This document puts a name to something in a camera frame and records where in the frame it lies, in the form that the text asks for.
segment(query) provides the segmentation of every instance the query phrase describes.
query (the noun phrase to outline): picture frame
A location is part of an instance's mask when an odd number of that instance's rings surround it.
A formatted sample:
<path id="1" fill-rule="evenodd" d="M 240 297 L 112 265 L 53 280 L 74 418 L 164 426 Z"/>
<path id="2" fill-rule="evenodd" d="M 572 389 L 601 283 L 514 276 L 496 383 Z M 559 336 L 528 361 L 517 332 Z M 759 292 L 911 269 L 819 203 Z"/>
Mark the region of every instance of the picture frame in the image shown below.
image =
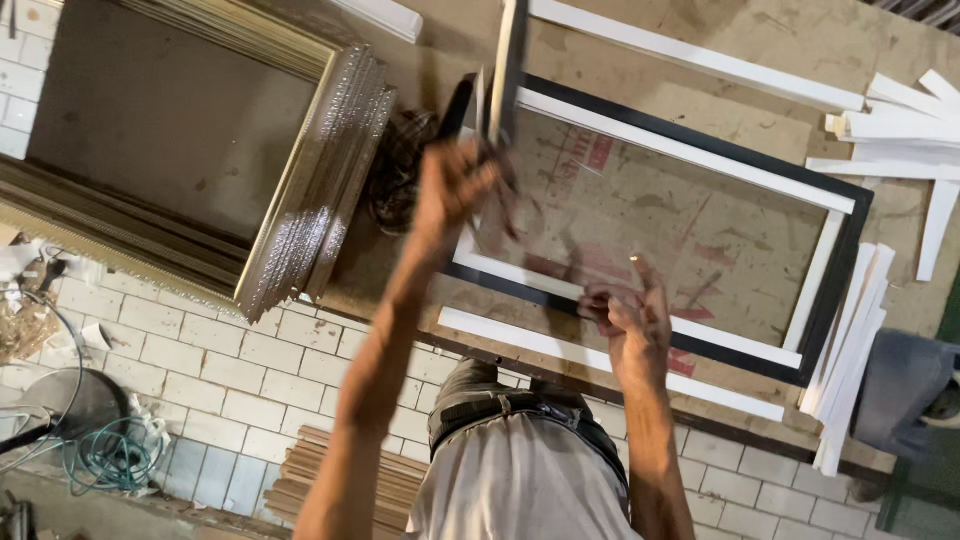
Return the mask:
<path id="1" fill-rule="evenodd" d="M 688 161 L 828 211 L 781 347 L 672 317 L 680 350 L 807 387 L 850 278 L 874 193 L 675 123 L 527 74 L 517 105 L 602 135 Z M 474 252 L 464 227 L 449 276 L 577 315 L 579 285 Z"/>
<path id="2" fill-rule="evenodd" d="M 243 2 L 113 3 L 317 85 L 252 246 L 10 158 L 0 221 L 249 322 L 290 296 L 319 297 L 396 98 L 385 66 L 332 24 L 320 36 Z"/>

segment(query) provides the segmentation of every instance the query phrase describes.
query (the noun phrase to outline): hand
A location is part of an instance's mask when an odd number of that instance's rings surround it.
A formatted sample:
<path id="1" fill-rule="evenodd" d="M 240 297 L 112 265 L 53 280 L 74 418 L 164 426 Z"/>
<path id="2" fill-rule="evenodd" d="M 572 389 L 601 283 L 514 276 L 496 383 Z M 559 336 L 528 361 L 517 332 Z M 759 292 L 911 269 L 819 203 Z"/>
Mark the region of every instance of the hand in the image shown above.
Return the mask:
<path id="1" fill-rule="evenodd" d="M 414 234 L 443 242 L 472 214 L 500 177 L 497 160 L 479 168 L 476 143 L 444 142 L 426 148 L 420 163 L 420 197 L 414 214 Z"/>
<path id="2" fill-rule="evenodd" d="M 660 274 L 642 258 L 634 258 L 634 268 L 642 292 L 619 285 L 588 285 L 577 311 L 610 339 L 613 373 L 621 386 L 644 382 L 665 390 L 672 332 L 666 288 Z"/>

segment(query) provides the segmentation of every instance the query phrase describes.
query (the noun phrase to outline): black frame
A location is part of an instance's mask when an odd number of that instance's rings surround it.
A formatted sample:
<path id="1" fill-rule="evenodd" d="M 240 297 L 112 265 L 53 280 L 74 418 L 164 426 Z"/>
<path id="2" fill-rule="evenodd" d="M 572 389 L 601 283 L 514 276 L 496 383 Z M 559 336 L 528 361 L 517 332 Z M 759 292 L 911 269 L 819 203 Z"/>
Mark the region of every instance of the black frame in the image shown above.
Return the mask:
<path id="1" fill-rule="evenodd" d="M 804 337 L 801 340 L 798 353 L 803 357 L 800 368 L 794 369 L 777 364 L 757 356 L 748 355 L 701 339 L 674 332 L 670 345 L 677 349 L 703 356 L 713 360 L 730 364 L 731 366 L 752 371 L 771 379 L 780 380 L 788 384 L 806 388 L 813 379 L 820 353 L 827 342 L 830 325 L 840 307 L 844 297 L 847 282 L 850 280 L 856 254 L 859 247 L 860 235 L 867 221 L 870 204 L 874 200 L 874 193 L 869 189 L 847 184 L 841 180 L 804 169 L 799 165 L 778 160 L 760 154 L 742 146 L 719 138 L 705 135 L 700 132 L 678 126 L 656 116 L 633 110 L 614 102 L 601 99 L 573 88 L 562 86 L 540 77 L 526 74 L 522 86 L 537 93 L 563 101 L 581 109 L 590 110 L 598 114 L 613 118 L 625 124 L 636 126 L 642 130 L 662 135 L 667 138 L 688 144 L 701 150 L 706 150 L 717 156 L 751 165 L 758 169 L 812 185 L 836 193 L 854 201 L 853 213 L 845 216 L 844 223 L 833 244 L 827 271 L 820 283 L 820 289 L 810 309 L 810 316 L 806 321 Z M 510 296 L 526 300 L 539 306 L 550 307 L 569 315 L 577 316 L 577 303 L 564 297 L 544 292 L 542 290 L 499 278 L 492 274 L 480 272 L 462 264 L 450 262 L 443 270 L 448 276 L 471 282 L 493 289 Z"/>

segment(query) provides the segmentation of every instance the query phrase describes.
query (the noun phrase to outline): man's right hand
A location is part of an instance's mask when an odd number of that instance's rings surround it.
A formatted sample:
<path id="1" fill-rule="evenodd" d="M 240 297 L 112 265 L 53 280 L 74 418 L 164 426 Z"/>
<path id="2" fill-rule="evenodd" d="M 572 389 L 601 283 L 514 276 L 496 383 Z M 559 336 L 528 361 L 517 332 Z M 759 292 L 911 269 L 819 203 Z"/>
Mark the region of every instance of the man's right hand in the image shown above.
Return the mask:
<path id="1" fill-rule="evenodd" d="M 613 373 L 624 388 L 640 384 L 666 390 L 666 359 L 670 350 L 670 314 L 660 274 L 642 258 L 632 258 L 643 290 L 588 285 L 578 312 L 593 320 L 610 338 Z"/>

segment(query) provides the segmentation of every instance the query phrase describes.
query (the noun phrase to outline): stack of wooden sticks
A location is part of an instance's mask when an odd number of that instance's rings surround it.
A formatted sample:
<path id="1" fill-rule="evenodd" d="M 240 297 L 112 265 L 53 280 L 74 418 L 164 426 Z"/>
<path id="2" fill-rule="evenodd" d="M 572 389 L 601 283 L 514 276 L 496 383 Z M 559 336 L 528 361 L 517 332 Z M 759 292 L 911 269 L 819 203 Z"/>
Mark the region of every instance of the stack of wooden sticks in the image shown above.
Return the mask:
<path id="1" fill-rule="evenodd" d="M 264 493 L 266 507 L 291 523 L 297 521 L 330 440 L 329 433 L 309 426 L 301 427 L 299 436 L 297 445 L 287 451 L 287 459 L 280 466 L 280 479 Z M 406 529 L 428 467 L 401 455 L 380 453 L 373 507 L 374 538 L 397 538 Z"/>

